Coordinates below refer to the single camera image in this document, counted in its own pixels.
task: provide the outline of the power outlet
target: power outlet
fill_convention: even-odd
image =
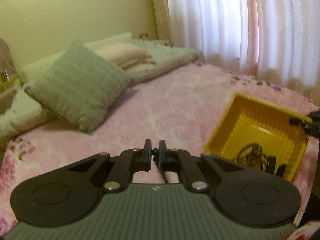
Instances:
[[[150,41],[149,33],[141,33],[141,34],[139,34],[139,39]]]

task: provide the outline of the silver bolt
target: silver bolt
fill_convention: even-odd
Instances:
[[[192,183],[191,186],[196,190],[203,190],[208,187],[208,184],[206,184],[203,181],[196,181],[196,182]]]
[[[120,183],[116,182],[116,181],[109,181],[106,184],[104,184],[104,187],[106,189],[110,189],[110,190],[118,189],[118,188],[120,188]]]

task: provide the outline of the bedspread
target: bedspread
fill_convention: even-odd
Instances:
[[[153,147],[165,139],[168,148],[199,156],[235,92],[300,114],[318,109],[295,91],[209,64],[190,63],[128,90],[91,135],[55,120],[9,142],[0,169],[0,235],[16,223],[9,202],[12,190],[31,177],[99,152],[115,156],[125,149],[141,148],[145,139],[151,139]],[[293,179],[302,195],[302,210],[310,196],[318,147],[318,140],[310,138]],[[154,163],[150,172],[136,173],[133,181],[163,183]]]

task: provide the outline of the white sheer curtain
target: white sheer curtain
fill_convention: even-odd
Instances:
[[[166,1],[175,46],[197,49],[209,63],[288,86],[320,104],[319,0]]]

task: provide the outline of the yellow plastic bin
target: yellow plastic bin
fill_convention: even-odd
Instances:
[[[312,122],[305,115],[236,94],[204,152],[234,159],[243,147],[258,143],[265,155],[276,157],[275,173],[279,166],[287,165],[283,179],[291,181],[309,140],[301,127],[289,124],[292,117]]]

